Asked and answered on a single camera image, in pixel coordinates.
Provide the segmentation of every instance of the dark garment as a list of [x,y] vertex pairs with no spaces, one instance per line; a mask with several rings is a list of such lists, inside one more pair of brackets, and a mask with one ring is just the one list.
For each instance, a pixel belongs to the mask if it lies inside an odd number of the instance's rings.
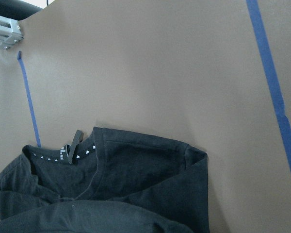
[[0,233],[193,233],[187,226],[143,208],[117,202],[75,200],[0,221]]
[[2,171],[0,219],[62,201],[115,200],[194,232],[209,232],[203,151],[172,139],[98,127],[77,146],[74,164],[60,163],[62,149],[27,145]]

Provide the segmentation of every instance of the fabric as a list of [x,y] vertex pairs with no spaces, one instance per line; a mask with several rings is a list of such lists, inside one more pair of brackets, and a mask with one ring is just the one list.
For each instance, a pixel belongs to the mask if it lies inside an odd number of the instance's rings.
[[74,164],[62,164],[63,148],[25,146],[0,174],[0,219],[58,202],[108,200],[209,232],[205,152],[172,139],[98,127],[76,151]]
[[96,200],[58,202],[0,221],[0,233],[11,232],[193,233],[187,226],[143,208]]

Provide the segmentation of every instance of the metal bracket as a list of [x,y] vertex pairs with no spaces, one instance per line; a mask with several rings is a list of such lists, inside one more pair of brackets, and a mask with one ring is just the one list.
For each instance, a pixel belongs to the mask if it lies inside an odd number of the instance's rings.
[[0,16],[0,50],[8,50],[23,39],[18,21]]

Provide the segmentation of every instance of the neckline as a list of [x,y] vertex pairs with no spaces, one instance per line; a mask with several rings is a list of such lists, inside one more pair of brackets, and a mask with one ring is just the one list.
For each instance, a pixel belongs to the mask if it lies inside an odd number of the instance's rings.
[[67,200],[88,200],[92,198],[95,193],[98,191],[99,184],[104,174],[105,169],[105,151],[104,151],[104,140],[102,135],[102,128],[94,127],[91,134],[82,142],[80,142],[76,148],[77,153],[86,150],[88,147],[95,145],[96,147],[96,158],[97,158],[97,168],[96,172],[93,174],[91,181],[87,188],[81,192],[76,197],[64,197],[60,194],[50,190],[47,187],[44,187],[38,183],[38,176],[32,173],[32,165],[30,161],[30,156],[27,156],[25,151],[30,152],[30,150],[39,151],[41,153],[59,153],[59,150],[50,150],[46,148],[35,147],[31,145],[26,145],[22,149],[21,159],[24,161],[24,164],[27,166],[29,172],[30,185],[33,186],[33,192],[35,196],[39,198],[48,199],[50,202],[59,202]]

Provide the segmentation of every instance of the blue tape strip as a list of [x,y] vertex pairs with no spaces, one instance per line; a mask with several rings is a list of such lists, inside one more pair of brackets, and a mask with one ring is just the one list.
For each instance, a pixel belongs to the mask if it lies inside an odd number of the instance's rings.
[[26,70],[25,70],[25,66],[24,66],[23,60],[21,59],[21,51],[18,51],[17,59],[18,59],[18,62],[19,62],[19,65],[21,67],[21,71],[22,71],[23,77],[24,77],[24,83],[25,83],[27,99],[28,99],[29,109],[30,109],[31,118],[32,118],[32,124],[33,124],[33,128],[34,128],[34,133],[35,133],[35,139],[37,141],[38,147],[41,147],[39,131],[38,131],[38,127],[37,127],[37,122],[35,120],[32,100],[31,100],[31,96],[30,96],[30,90],[29,90],[29,85],[28,85],[27,74],[26,74]]
[[246,0],[291,171],[291,127],[257,0]]

